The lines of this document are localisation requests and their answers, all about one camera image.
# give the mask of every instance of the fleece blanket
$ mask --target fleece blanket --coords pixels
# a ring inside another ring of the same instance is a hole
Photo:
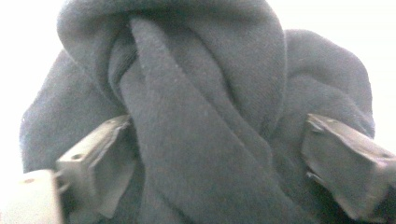
[[[367,72],[263,0],[68,0],[21,124],[24,171],[129,114],[139,165],[101,223],[353,223],[306,177],[307,113],[373,137]]]

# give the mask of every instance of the twisted fabric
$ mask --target twisted fabric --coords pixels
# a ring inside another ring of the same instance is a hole
[[[317,113],[374,136],[364,66],[261,0],[70,0],[64,44],[25,113],[25,172],[130,114],[141,158],[103,223],[348,223],[305,173]]]

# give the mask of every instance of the light background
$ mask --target light background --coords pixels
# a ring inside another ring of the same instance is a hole
[[[315,31],[358,55],[374,92],[375,141],[396,153],[396,2],[268,2],[284,29]],[[21,174],[18,134],[22,113],[34,100],[62,48],[56,35],[60,6],[60,0],[0,3],[0,205],[8,183]]]

